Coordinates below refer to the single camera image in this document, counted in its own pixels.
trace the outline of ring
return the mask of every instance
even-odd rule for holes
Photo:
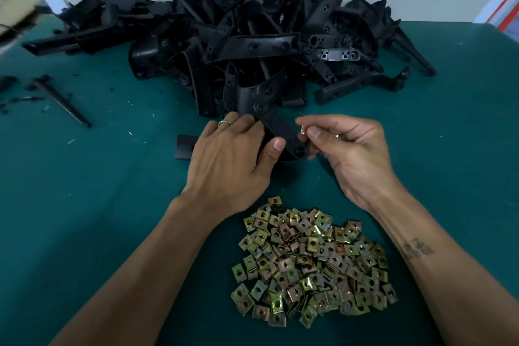
[[[222,123],[228,123],[229,126],[232,125],[232,122],[226,121],[226,120],[224,119],[224,120],[218,122],[218,127],[220,127],[220,125],[221,125]]]

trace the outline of fingernail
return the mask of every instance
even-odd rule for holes
[[[306,133],[313,138],[319,137],[319,135],[322,133],[322,130],[317,126],[310,126],[306,130]]]
[[[281,152],[283,150],[283,148],[285,147],[285,143],[283,142],[283,140],[281,138],[276,138],[274,140],[274,144],[272,146],[274,147],[274,149],[277,152]]]

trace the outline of teal work surface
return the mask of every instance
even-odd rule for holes
[[[26,37],[60,25],[45,19]],[[517,297],[519,273],[519,47],[490,26],[404,22],[402,27],[440,74],[417,69],[395,94],[370,87],[326,106],[283,109],[347,113],[382,122],[394,169],[458,243]],[[93,127],[79,125],[50,100],[9,104],[0,115],[0,344],[43,345],[107,280],[157,224],[182,190],[188,162],[174,159],[177,134],[198,135],[207,119],[191,93],[166,78],[137,81],[128,44],[95,55],[35,57],[17,46],[0,57],[0,74],[23,83],[49,74]],[[383,53],[388,74],[404,62]],[[309,84],[311,94],[317,86]],[[363,222],[387,248],[400,301],[361,317],[337,312],[310,330],[241,317],[230,268],[244,257],[238,214],[206,241],[179,293],[159,344],[438,344],[441,338],[405,263],[383,230],[351,204],[322,160],[276,167],[255,204],[280,194],[289,207],[318,207],[342,224]]]

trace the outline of wrist tattoo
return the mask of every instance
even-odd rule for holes
[[[410,259],[419,259],[421,255],[429,256],[434,253],[429,246],[425,245],[418,238],[414,238],[402,244],[402,249]]]

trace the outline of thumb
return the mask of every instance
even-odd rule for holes
[[[255,172],[263,177],[270,178],[270,173],[283,152],[286,143],[285,139],[281,137],[275,137],[270,140],[258,157]]]
[[[308,138],[323,153],[333,155],[340,158],[350,145],[348,142],[339,140],[334,134],[328,133],[326,130],[317,126],[309,126],[306,130]]]

